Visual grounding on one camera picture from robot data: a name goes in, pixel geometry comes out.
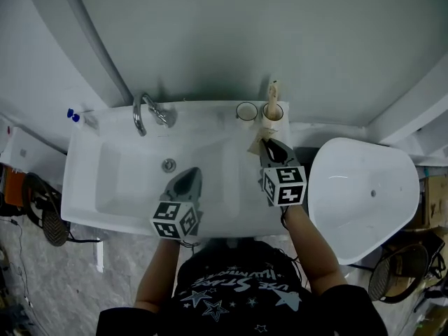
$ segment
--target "floor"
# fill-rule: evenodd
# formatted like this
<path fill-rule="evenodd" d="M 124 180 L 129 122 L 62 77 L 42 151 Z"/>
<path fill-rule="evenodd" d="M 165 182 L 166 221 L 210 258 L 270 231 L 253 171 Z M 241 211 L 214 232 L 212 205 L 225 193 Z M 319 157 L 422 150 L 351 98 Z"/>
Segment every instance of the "floor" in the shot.
<path fill-rule="evenodd" d="M 0 222 L 0 242 L 13 263 L 12 272 L 6 275 L 7 281 L 13 285 L 12 293 L 24 305 L 28 315 L 41 324 L 40 328 L 34 329 L 35 335 L 94 335 L 101 310 L 132 304 L 140 278 L 157 246 L 157 239 L 152 237 L 72 225 L 73 234 L 78 239 L 99 237 L 104 240 L 104 272 L 100 273 L 92 244 L 66 243 L 55 248 L 27 218 L 16 218 L 23 229 L 22 259 L 33 306 L 30 308 L 23 298 L 24 285 L 18 275 L 22 269 L 20 228 L 5 222 L 4 218 L 0 220 L 3 220 Z M 288 237 L 260 239 L 294 256 Z M 190 256 L 191 250 L 182 248 L 179 265 Z M 350 284 L 367 286 L 369 275 L 369 272 L 356 269 L 348 280 Z M 390 336 L 413 335 L 418 315 L 411 310 L 416 301 L 414 296 L 396 305 L 374 303 Z"/>

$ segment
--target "star print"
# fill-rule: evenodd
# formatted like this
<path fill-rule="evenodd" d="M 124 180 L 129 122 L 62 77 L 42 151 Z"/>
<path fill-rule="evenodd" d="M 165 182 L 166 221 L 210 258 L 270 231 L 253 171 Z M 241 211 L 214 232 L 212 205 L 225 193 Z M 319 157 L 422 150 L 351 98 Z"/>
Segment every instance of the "star print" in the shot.
<path fill-rule="evenodd" d="M 218 322 L 219 321 L 219 316 L 221 314 L 228 314 L 229 311 L 227 311 L 226 309 L 223 309 L 221 307 L 221 303 L 223 301 L 218 301 L 216 304 L 212 304 L 211 302 L 208 302 L 206 300 L 204 300 L 204 304 L 207 305 L 207 310 L 205 310 L 205 312 L 202 314 L 203 316 L 205 315 L 210 315 L 211 317 L 213 317 L 213 320 Z"/>
<path fill-rule="evenodd" d="M 211 299 L 211 296 L 205 295 L 206 291 L 201 291 L 200 293 L 197 293 L 196 291 L 191 291 L 192 294 L 191 296 L 186 297 L 185 299 L 182 299 L 181 301 L 193 301 L 193 307 L 196 309 L 197 304 L 199 304 L 199 302 L 202 299 Z"/>
<path fill-rule="evenodd" d="M 275 306 L 287 304 L 293 311 L 297 311 L 299 309 L 299 303 L 302 301 L 300 299 L 299 294 L 295 291 L 291 291 L 290 293 L 285 293 L 284 291 L 272 289 L 278 296 L 280 296 L 280 300 L 275 304 Z"/>
<path fill-rule="evenodd" d="M 259 333 L 266 333 L 266 325 L 257 325 L 257 327 L 255 328 Z"/>
<path fill-rule="evenodd" d="M 250 304 L 251 307 L 254 307 L 255 304 L 258 304 L 258 302 L 257 302 L 257 298 L 256 298 L 256 297 L 254 297 L 253 299 L 249 298 L 249 299 L 247 300 L 246 304 Z"/>

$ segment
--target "drain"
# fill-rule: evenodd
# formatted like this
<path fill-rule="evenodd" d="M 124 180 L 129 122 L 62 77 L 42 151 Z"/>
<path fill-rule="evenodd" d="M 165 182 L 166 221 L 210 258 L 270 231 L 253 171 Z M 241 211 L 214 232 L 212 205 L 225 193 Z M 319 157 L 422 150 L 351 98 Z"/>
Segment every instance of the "drain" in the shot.
<path fill-rule="evenodd" d="M 162 162 L 162 170 L 165 173 L 174 172 L 175 169 L 176 169 L 176 161 L 175 160 L 168 158 Z"/>

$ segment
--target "faucet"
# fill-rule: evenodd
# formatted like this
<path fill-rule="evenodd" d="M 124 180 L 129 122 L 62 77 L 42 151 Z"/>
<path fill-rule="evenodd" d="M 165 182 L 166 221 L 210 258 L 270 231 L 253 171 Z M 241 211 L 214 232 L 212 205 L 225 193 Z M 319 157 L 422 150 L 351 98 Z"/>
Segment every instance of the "faucet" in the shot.
<path fill-rule="evenodd" d="M 140 96 L 134 97 L 134 104 L 132 108 L 135 127 L 142 137 L 146 135 L 146 129 L 145 126 L 143 126 L 143 122 L 141 121 L 141 100 L 143 100 L 148 105 L 148 110 L 154 116 L 157 124 L 166 125 L 168 126 L 168 128 L 174 126 L 174 123 L 176 122 L 174 114 L 160 109 L 160 107 L 149 97 L 147 93 L 143 93 Z"/>

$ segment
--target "white sink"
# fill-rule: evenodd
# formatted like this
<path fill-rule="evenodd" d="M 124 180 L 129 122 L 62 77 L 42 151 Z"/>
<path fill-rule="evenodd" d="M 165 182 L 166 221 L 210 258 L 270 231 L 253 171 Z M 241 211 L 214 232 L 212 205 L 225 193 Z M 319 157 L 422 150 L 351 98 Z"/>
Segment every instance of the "white sink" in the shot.
<path fill-rule="evenodd" d="M 202 170 L 200 237 L 283 234 L 279 211 L 269 208 L 258 184 L 259 157 L 247 152 L 260 121 L 245 129 L 235 119 L 238 101 L 175 102 L 175 126 L 157 125 L 142 106 L 148 131 L 139 136 L 132 107 L 89 113 L 99 128 L 75 128 L 64 175 L 62 217 L 98 228 L 152 235 L 149 217 L 170 179 L 191 167 Z M 260 107 L 264 102 L 254 102 Z M 286 119 L 274 138 L 289 144 Z M 166 173 L 171 158 L 176 170 Z"/>
<path fill-rule="evenodd" d="M 309 217 L 339 263 L 351 264 L 412 219 L 419 193 L 414 163 L 403 151 L 335 138 L 311 168 Z"/>

